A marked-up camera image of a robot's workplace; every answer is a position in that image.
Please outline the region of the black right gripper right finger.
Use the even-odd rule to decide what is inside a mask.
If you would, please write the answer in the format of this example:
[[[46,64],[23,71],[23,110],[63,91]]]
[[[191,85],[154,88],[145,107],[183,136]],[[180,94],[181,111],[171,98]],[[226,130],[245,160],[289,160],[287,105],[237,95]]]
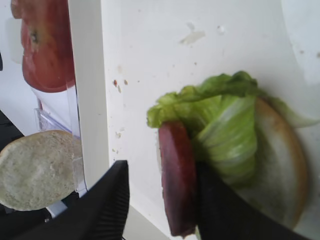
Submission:
[[[196,163],[197,226],[203,240],[303,240],[251,207],[204,162]]]

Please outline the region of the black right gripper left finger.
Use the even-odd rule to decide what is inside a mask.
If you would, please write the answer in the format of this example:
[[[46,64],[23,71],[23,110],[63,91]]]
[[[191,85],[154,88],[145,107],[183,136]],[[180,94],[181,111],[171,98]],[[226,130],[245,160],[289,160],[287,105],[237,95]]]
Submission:
[[[117,160],[74,205],[18,240],[121,240],[129,213],[129,166]]]

